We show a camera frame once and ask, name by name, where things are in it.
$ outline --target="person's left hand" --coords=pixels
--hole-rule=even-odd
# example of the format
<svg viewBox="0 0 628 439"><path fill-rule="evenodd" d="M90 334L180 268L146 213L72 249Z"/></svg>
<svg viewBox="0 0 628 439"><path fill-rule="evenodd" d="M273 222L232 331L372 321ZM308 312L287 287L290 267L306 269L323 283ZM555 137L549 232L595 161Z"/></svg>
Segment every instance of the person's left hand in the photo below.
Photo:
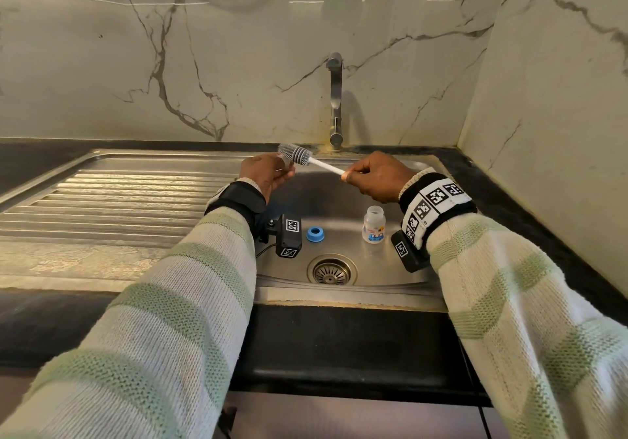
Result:
<svg viewBox="0 0 628 439"><path fill-rule="evenodd" d="M242 162L240 177L255 181L268 204L271 193L294 176L294 163L288 169L285 166L279 153L252 156Z"/></svg>

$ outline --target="marble wall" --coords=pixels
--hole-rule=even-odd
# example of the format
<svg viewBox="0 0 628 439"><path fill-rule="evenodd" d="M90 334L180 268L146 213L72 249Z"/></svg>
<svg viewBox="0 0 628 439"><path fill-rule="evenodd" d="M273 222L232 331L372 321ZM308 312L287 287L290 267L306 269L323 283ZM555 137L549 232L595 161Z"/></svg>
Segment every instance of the marble wall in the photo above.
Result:
<svg viewBox="0 0 628 439"><path fill-rule="evenodd" d="M0 0L0 137L453 145L501 0Z"/></svg>
<svg viewBox="0 0 628 439"><path fill-rule="evenodd" d="M628 0L504 0L460 146L628 296Z"/></svg>

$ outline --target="knit sweater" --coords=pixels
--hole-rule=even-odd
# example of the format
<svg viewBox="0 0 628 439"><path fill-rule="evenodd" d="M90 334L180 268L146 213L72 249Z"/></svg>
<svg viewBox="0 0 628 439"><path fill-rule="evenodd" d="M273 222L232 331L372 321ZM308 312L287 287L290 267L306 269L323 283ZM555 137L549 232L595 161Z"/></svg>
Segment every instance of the knit sweater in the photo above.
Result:
<svg viewBox="0 0 628 439"><path fill-rule="evenodd" d="M480 214L428 238L451 321L514 438L628 436L628 330L537 246ZM255 289L244 218L218 208L46 364L0 438L207 438Z"/></svg>

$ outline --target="hand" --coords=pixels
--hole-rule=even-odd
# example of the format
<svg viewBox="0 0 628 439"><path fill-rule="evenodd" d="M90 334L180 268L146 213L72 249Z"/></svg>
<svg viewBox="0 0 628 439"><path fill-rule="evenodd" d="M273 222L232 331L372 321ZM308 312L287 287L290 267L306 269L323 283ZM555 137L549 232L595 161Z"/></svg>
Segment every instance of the hand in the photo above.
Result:
<svg viewBox="0 0 628 439"><path fill-rule="evenodd" d="M286 169L279 153L266 153L246 158L240 166L240 178L249 178L259 186L266 204L271 193L294 176L294 163Z"/></svg>
<svg viewBox="0 0 628 439"><path fill-rule="evenodd" d="M375 151L354 163L341 179L375 201L396 203L399 192L415 174L397 158Z"/></svg>

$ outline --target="plastic bottle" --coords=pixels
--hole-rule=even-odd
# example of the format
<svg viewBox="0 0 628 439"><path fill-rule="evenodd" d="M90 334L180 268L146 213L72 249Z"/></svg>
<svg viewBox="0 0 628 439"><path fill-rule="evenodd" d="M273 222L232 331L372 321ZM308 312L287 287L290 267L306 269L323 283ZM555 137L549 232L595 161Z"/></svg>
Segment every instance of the plastic bottle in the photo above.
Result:
<svg viewBox="0 0 628 439"><path fill-rule="evenodd" d="M362 238L370 244L382 242L384 240L385 225L384 210L380 206L371 206L366 209L366 214L364 215Z"/></svg>

